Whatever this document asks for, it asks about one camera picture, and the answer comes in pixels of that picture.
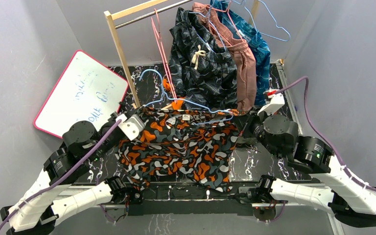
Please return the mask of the orange camouflage shorts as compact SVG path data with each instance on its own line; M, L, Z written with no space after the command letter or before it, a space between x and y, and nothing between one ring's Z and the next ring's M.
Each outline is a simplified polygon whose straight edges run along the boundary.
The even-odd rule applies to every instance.
M143 107L137 114L144 129L134 140L121 140L112 151L136 188L177 174L218 192L232 189L230 157L239 135L233 121L225 121L221 113L198 110Z

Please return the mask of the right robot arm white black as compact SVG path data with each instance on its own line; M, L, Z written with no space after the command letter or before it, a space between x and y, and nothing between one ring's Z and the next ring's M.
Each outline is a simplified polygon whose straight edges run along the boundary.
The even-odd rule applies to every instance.
M282 115L240 117L235 124L243 137L257 139L273 156L286 159L289 167L321 181L324 187L307 187L262 175L255 187L240 187L233 199L243 204L298 203L323 210L351 227L376 227L376 187L368 188L341 165L323 140L301 135L298 124Z

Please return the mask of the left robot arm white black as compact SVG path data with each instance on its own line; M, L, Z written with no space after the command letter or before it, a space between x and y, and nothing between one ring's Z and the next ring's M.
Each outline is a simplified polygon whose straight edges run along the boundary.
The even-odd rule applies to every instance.
M65 219L82 211L128 200L132 189L118 176L67 198L58 196L89 170L89 161L105 156L120 140L135 139L144 127L138 115L126 113L112 113L101 129L86 120L76 122L24 196L16 204L1 208L2 223L9 225L7 234L48 235Z

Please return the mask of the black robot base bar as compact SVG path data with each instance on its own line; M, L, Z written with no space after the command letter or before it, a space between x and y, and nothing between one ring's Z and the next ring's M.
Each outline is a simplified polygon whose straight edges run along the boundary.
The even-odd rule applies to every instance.
M282 203L258 198L258 183L233 182L229 192L218 192L195 182L152 182L131 197L129 216L151 214L235 214L272 219Z

